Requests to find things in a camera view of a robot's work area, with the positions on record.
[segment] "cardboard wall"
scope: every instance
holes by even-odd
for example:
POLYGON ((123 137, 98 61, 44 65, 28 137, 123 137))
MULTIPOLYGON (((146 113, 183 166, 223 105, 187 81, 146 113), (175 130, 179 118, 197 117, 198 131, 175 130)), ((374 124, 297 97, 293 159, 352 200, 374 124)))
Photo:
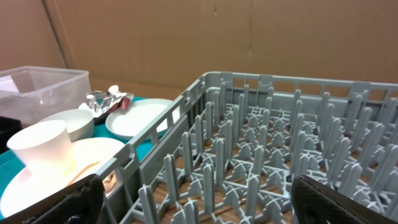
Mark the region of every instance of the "cardboard wall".
POLYGON ((0 1, 0 71, 24 65, 63 68, 41 0, 0 1))
POLYGON ((210 70, 398 82, 396 0, 45 2, 67 63, 96 82, 180 91, 210 70))

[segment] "dish rack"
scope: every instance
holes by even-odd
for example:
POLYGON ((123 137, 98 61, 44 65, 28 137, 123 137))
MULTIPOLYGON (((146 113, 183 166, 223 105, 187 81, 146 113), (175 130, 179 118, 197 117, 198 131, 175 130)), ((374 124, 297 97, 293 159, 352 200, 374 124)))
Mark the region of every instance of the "dish rack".
POLYGON ((205 73, 97 172, 118 179, 98 223, 298 223, 289 192, 302 174, 398 221, 396 91, 387 83, 205 73), (294 90, 274 89, 283 82, 294 90), (319 93, 305 94, 303 85, 319 93), (348 95, 333 96, 329 86, 348 95), (375 91, 383 92, 376 100, 375 91), (135 149, 148 136, 153 148, 139 162, 135 149))

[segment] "white saucer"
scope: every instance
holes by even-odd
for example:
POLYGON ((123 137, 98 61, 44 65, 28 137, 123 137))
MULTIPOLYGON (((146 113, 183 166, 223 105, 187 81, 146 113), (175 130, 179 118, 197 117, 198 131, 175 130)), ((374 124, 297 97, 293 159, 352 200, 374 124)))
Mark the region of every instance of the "white saucer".
MULTIPOLYGON (((173 103, 165 99, 139 100, 130 104, 126 110, 117 109, 106 118, 106 128, 119 138, 130 140, 153 121, 168 105, 173 103)), ((173 121, 180 117, 180 111, 172 113, 173 121)), ((157 132, 163 134, 167 130, 165 119, 157 127, 157 132)))
POLYGON ((82 166, 79 164, 89 164, 93 161, 98 162, 84 170, 76 179, 68 176, 63 179, 37 177, 33 176, 28 168, 24 168, 8 184, 0 199, 0 211, 4 217, 9 217, 20 212, 43 198, 58 192, 67 186, 66 182, 68 182, 68 179, 73 179, 74 182, 76 182, 95 173, 105 162, 113 157, 124 144, 111 138, 89 138, 75 141, 72 143, 72 146, 76 169, 82 166))

